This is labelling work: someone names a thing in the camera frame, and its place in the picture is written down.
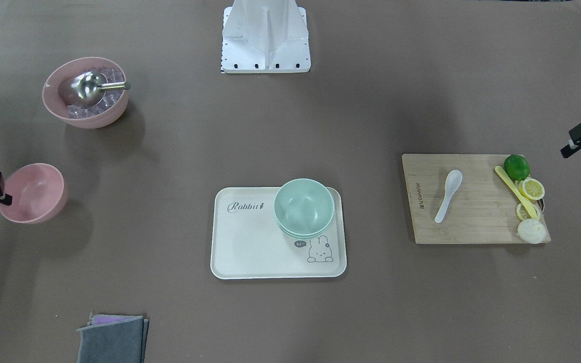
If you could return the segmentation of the grey folded cloth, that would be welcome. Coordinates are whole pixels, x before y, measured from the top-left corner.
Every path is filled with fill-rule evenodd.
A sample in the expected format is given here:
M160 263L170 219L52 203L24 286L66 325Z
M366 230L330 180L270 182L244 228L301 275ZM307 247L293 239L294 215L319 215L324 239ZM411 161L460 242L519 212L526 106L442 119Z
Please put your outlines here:
M133 320L79 328L77 362L143 362L150 321Z

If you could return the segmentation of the white garlic bulb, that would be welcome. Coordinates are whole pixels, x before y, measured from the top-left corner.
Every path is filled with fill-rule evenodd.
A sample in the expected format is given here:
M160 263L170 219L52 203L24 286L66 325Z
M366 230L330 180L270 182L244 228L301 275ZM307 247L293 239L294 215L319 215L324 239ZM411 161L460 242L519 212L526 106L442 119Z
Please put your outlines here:
M547 237L546 226L539 220L526 219L517 227L517 236L529 244L539 244Z

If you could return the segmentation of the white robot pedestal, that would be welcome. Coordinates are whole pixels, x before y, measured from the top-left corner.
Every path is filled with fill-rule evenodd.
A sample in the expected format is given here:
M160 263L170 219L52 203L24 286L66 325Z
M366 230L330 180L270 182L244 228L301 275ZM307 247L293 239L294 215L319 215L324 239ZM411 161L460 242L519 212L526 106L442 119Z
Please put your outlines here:
M295 1L235 1L223 10L225 74L309 72L307 12Z

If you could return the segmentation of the green lime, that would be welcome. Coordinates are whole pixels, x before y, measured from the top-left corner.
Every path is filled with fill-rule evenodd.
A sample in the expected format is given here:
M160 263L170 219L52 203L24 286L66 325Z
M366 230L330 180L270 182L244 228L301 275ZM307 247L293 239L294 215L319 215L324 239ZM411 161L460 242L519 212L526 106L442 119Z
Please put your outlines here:
M530 164L518 154L510 154L503 162L503 169L512 180L524 180L531 174Z

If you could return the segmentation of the lemon slice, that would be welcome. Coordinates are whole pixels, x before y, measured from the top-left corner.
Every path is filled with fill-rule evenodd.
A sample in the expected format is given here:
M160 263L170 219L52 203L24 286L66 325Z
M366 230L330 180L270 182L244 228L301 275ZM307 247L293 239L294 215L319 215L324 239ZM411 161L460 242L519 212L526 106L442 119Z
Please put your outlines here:
M520 180L516 183L519 193L529 200L541 200L546 195L546 189L543 184L532 177Z
M542 217L542 210L540 209L538 204L532 204L533 209L535 210L535 214L536 216L532 216L530 215L530 213L528 213L528 210L524 207L523 204L518 204L515 212L516 215L518 216L518 219L520 221L524 221L524 220L528 220L528 219L533 219L533 220L540 220L540 218Z

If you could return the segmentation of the white ceramic spoon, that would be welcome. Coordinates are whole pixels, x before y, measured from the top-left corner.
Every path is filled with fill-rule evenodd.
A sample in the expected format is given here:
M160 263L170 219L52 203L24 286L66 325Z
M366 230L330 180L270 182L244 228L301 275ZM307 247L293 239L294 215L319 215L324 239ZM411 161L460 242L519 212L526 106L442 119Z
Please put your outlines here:
M435 223L440 224L444 220L449 209L450 202L462 184L462 179L462 172L458 169L451 170L446 176L442 204L440 205L436 216L434 216Z

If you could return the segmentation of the wooden cutting board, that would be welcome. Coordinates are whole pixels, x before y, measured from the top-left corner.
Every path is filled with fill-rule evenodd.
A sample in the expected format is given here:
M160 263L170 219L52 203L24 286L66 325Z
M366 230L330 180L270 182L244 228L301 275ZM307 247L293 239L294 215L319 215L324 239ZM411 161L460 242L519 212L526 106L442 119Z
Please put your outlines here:
M419 245L523 244L518 236L519 200L494 172L505 154L403 154L406 195ZM462 173L442 222L436 216L447 175Z

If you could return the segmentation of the yellow plastic knife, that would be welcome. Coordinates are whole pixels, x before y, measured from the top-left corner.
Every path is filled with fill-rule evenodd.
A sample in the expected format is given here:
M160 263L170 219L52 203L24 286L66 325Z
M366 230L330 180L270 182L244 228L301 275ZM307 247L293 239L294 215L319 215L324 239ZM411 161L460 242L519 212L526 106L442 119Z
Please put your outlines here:
M508 176L505 169L500 165L494 168L494 172L502 179L503 183L510 189L510 191L515 195L515 197L521 202L522 206L528 213L528 215L535 220L540 220L540 213L535 209L535 205L526 197L524 197L519 190L516 188L514 182Z

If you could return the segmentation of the metal ice scoop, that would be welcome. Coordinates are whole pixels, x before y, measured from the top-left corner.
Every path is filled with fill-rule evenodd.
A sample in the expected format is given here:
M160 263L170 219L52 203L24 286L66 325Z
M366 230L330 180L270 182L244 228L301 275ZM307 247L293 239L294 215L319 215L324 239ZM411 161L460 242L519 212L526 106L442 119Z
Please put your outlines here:
M86 71L69 80L63 80L57 88L58 96L66 105L90 108L104 98L109 90L129 90L127 81L110 82L99 71Z

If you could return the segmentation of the small pink bowl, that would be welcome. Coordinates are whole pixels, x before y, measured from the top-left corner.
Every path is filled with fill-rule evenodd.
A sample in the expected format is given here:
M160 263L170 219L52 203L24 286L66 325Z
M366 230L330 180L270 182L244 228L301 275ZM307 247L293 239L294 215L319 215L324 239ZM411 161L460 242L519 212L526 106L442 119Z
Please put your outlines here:
M62 173L47 163L19 168L4 182L3 192L12 196L12 202L0 204L0 214L15 223L37 224L52 219L62 211L69 196Z

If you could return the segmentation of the purple folded cloth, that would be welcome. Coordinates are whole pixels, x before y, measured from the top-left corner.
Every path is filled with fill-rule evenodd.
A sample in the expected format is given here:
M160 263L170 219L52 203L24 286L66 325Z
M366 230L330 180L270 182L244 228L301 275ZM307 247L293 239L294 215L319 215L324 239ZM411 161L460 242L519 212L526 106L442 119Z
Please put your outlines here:
M144 319L143 316L134 316L134 315L95 314L90 316L87 325L92 326L99 324L113 324L143 319Z

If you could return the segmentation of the pink bowl with ice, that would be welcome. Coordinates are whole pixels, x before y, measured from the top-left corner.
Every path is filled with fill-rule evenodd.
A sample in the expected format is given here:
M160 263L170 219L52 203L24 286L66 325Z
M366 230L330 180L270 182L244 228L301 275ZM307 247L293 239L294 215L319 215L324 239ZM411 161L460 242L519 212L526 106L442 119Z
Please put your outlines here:
M89 70L101 72L108 82L127 79L123 69L112 60L94 56L71 60L48 76L42 87L42 102L48 112L71 126L84 129L106 127L120 119L127 109L127 90L109 90L96 105L88 108L67 105L58 94L58 85L62 81Z

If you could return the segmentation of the green bowl stack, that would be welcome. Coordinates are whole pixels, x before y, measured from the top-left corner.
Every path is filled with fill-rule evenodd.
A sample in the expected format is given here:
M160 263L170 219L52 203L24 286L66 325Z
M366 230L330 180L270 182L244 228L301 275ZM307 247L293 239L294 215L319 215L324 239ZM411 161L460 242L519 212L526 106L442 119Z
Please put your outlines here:
M311 239L329 227L336 205L326 186L313 179L299 178L278 189L273 210L277 225L285 234Z

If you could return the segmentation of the cream rabbit tray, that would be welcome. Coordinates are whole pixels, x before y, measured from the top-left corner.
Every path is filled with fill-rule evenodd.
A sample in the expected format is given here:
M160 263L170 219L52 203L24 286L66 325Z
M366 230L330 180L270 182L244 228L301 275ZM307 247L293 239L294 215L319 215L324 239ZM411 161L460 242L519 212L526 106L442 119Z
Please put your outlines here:
M342 202L330 188L335 214L310 240L290 237L273 211L277 188L224 188L214 202L210 268L219 279L334 278L347 269Z

